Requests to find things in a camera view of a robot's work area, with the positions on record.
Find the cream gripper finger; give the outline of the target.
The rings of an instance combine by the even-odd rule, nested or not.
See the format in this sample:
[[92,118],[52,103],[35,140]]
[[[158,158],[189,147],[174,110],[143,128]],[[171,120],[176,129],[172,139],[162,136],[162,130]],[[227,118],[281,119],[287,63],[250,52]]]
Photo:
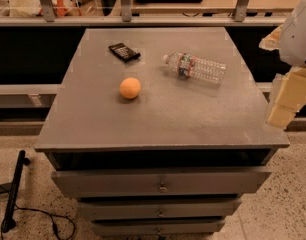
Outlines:
[[292,67],[285,75],[277,74],[272,82],[266,123],[285,129],[304,105],[306,68]]
[[260,41],[259,47],[267,51],[278,50],[280,47],[281,30],[282,26],[276,27],[270,34]]

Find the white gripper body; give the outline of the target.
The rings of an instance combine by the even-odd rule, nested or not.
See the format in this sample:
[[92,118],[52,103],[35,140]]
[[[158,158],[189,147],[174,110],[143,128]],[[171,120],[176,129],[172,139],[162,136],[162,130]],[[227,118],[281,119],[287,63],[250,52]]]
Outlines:
[[297,67],[306,67],[306,0],[301,0],[282,26],[280,59]]

